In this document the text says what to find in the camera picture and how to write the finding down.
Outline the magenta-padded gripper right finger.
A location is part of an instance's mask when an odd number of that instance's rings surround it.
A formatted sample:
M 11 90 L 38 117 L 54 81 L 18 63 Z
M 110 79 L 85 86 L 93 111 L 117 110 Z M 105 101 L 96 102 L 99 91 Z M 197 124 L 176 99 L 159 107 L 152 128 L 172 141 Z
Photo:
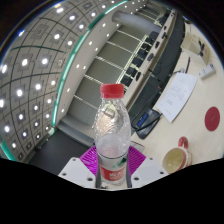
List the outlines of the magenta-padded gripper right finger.
M 168 175 L 156 160 L 146 157 L 134 147 L 129 148 L 127 168 L 131 188 L 143 187 Z

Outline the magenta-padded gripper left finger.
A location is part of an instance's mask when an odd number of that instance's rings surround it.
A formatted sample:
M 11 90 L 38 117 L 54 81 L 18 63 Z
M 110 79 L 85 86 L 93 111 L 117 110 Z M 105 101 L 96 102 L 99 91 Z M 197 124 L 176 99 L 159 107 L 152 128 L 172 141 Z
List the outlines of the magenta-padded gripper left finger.
M 81 187 L 94 188 L 97 174 L 97 152 L 96 147 L 92 147 L 80 157 L 72 157 L 58 176 Z

